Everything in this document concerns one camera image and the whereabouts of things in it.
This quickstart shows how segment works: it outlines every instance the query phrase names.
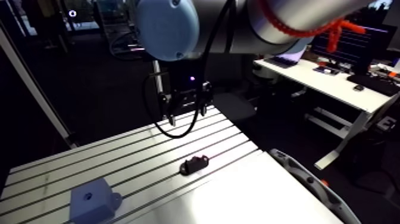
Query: black cable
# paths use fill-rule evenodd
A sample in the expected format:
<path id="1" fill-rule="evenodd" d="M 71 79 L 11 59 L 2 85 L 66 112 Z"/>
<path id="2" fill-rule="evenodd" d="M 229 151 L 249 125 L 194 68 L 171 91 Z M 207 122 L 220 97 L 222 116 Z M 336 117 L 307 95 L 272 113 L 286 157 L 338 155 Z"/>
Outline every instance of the black cable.
<path id="1" fill-rule="evenodd" d="M 211 47 L 213 45 L 215 37 L 217 36 L 218 29 L 221 26 L 221 23 L 222 23 L 222 21 L 224 19 L 224 16 L 225 16 L 226 12 L 228 12 L 228 10 L 229 10 L 229 8 L 230 8 L 230 6 L 231 6 L 233 1 L 234 0 L 227 0 L 225 2 L 220 14 L 218 15 L 217 20 L 215 21 L 215 24 L 214 24 L 214 27 L 212 28 L 210 36 L 208 37 L 207 44 L 205 45 L 204 53 L 203 53 L 202 58 L 201 58 L 201 60 L 202 60 L 202 64 L 201 64 L 202 71 L 201 71 L 201 74 L 202 74 L 202 76 L 199 77 L 200 79 L 198 80 L 198 85 L 196 87 L 197 99 L 196 99 L 196 103 L 195 103 L 195 115 L 193 116 L 193 120 L 190 123 L 189 128 L 185 132 L 183 132 L 180 135 L 171 135 L 168 132 L 164 131 L 158 125 L 157 121 L 155 121 L 153 115 L 150 112 L 150 108 L 149 108 L 149 105 L 147 104 L 147 99 L 146 99 L 146 83 L 147 83 L 147 80 L 149 80 L 149 78 L 152 77 L 152 76 L 147 76 L 142 82 L 142 100 L 143 100 L 143 104 L 145 106 L 146 112 L 147 112 L 148 116 L 150 117 L 151 122 L 157 127 L 157 129 L 161 133 L 163 133 L 164 135 L 166 135 L 169 138 L 177 139 L 177 138 L 185 137 L 188 133 L 190 133 L 192 131 L 193 127 L 195 126 L 195 123 L 197 121 L 197 117 L 199 116 L 199 105 L 200 105 L 200 95 L 201 95 L 200 93 L 202 91 L 202 85 L 203 85 L 204 80 L 205 80 L 205 66 L 207 65 L 208 55 L 210 54 Z"/>

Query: computer mouse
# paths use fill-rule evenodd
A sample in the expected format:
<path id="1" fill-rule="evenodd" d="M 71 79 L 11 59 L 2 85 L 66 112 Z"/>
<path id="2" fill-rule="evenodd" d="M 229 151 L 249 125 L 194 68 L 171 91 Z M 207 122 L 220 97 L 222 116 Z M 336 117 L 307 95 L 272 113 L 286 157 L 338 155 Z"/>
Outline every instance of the computer mouse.
<path id="1" fill-rule="evenodd" d="M 364 87 L 361 86 L 361 85 L 357 85 L 357 86 L 354 86 L 353 89 L 354 89 L 355 91 L 363 91 L 363 90 L 364 90 Z"/>

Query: laptop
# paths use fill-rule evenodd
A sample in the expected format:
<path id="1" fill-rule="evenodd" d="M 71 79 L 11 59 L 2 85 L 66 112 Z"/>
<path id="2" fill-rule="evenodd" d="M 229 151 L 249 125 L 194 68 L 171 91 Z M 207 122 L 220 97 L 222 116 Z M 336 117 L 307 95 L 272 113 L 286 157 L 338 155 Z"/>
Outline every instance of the laptop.
<path id="1" fill-rule="evenodd" d="M 289 67 L 295 66 L 299 62 L 301 56 L 303 56 L 305 49 L 306 48 L 297 53 L 280 54 L 275 57 L 265 59 L 264 61 L 287 69 Z"/>

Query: keyboard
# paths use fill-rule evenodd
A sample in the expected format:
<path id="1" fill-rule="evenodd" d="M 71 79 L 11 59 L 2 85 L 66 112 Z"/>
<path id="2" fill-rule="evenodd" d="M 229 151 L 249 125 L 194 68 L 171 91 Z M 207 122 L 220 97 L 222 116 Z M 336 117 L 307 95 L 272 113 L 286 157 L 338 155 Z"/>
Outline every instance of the keyboard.
<path id="1" fill-rule="evenodd" d="M 288 60 L 288 59 L 280 58 L 280 57 L 268 58 L 268 59 L 264 59 L 264 61 L 274 64 L 276 66 L 282 67 L 284 69 L 295 66 L 297 64 L 297 61 L 292 61 L 292 60 Z"/>
<path id="2" fill-rule="evenodd" d="M 353 75 L 347 78 L 348 81 L 365 86 L 383 95 L 391 97 L 400 91 L 400 87 L 396 86 L 391 80 L 382 80 L 379 77 Z"/>

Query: black plastic clip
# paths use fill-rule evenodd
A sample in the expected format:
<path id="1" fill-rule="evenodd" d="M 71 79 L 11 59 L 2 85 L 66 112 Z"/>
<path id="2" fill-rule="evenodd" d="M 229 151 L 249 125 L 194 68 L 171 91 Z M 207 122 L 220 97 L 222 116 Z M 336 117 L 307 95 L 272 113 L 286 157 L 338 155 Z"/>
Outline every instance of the black plastic clip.
<path id="1" fill-rule="evenodd" d="M 179 167 L 179 173 L 183 176 L 191 175 L 208 166 L 209 158 L 205 155 L 202 157 L 193 157 L 191 160 L 186 160 Z"/>

